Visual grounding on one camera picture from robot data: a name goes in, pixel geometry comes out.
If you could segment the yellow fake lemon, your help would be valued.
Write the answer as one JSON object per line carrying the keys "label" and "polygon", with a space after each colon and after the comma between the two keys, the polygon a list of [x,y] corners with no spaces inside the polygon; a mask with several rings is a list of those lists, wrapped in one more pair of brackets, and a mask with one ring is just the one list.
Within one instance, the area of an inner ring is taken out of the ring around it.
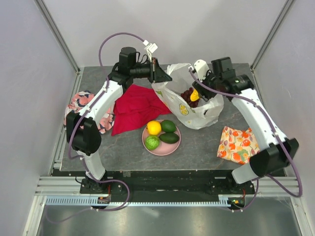
{"label": "yellow fake lemon", "polygon": [[160,122],[156,120],[148,122],[147,130],[150,135],[154,135],[154,136],[158,135],[162,131]]}

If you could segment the dark green fake avocado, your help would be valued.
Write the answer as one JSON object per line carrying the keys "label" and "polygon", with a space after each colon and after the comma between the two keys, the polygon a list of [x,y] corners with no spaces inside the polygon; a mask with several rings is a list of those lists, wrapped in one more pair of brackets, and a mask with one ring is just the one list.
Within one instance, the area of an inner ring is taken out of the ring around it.
{"label": "dark green fake avocado", "polygon": [[163,132],[175,132],[177,130],[175,123],[170,120],[163,120],[160,124]]}

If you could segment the light green fake fruit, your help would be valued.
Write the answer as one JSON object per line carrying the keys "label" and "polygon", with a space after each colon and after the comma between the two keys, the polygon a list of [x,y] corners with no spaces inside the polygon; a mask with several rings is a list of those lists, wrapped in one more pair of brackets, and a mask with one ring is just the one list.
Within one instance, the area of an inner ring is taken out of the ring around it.
{"label": "light green fake fruit", "polygon": [[146,139],[145,139],[145,147],[148,150],[155,150],[156,148],[158,148],[160,145],[160,139],[158,136],[154,136],[154,135],[149,135]]}

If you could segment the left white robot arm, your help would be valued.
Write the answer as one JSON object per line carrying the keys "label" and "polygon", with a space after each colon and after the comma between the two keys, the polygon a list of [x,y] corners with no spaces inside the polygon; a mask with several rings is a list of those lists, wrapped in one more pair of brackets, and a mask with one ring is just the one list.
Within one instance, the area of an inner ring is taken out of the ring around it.
{"label": "left white robot arm", "polygon": [[155,43],[145,47],[148,58],[143,63],[137,61],[135,48],[122,48],[119,61],[108,74],[100,91],[79,112],[70,112],[66,116],[66,138],[69,150],[77,152],[77,158],[82,160],[86,176],[92,179],[91,188],[96,193],[104,193],[108,188],[108,181],[103,178],[106,170],[98,151],[101,144],[98,125],[105,112],[127,91],[135,78],[147,78],[150,83],[172,80],[162,70],[157,58],[152,56],[157,48]]}

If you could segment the white plastic bag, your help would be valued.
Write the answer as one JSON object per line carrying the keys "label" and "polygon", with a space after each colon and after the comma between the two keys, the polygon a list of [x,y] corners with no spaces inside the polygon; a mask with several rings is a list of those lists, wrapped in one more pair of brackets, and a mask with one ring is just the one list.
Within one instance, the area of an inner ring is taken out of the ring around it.
{"label": "white plastic bag", "polygon": [[152,88],[182,124],[190,129],[201,129],[218,121],[224,101],[223,96],[217,94],[207,102],[201,99],[197,107],[191,107],[181,97],[181,94],[191,88],[194,82],[189,67],[189,63],[168,65],[165,72],[172,77],[172,81],[152,84]]}

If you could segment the yellow orange fake fruit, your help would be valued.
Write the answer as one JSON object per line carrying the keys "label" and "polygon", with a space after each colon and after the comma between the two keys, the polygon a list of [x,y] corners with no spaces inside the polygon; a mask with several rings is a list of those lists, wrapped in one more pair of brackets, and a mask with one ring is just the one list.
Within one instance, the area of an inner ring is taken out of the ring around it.
{"label": "yellow orange fake fruit", "polygon": [[190,100],[191,100],[191,102],[195,102],[199,99],[200,99],[199,92],[196,89],[194,89],[190,95]]}

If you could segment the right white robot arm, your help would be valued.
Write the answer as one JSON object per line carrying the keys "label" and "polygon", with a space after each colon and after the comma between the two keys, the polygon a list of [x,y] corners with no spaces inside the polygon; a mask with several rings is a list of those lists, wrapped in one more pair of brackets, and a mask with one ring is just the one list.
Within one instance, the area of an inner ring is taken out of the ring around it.
{"label": "right white robot arm", "polygon": [[189,67],[194,79],[192,86],[200,98],[209,100],[220,94],[240,111],[256,138],[260,151],[247,164],[233,170],[225,181],[230,193],[238,193],[243,183],[264,177],[284,169],[299,148],[295,138],[289,139],[272,121],[262,105],[252,81],[247,75],[236,75],[229,57],[211,62],[209,68],[204,60],[197,60]]}

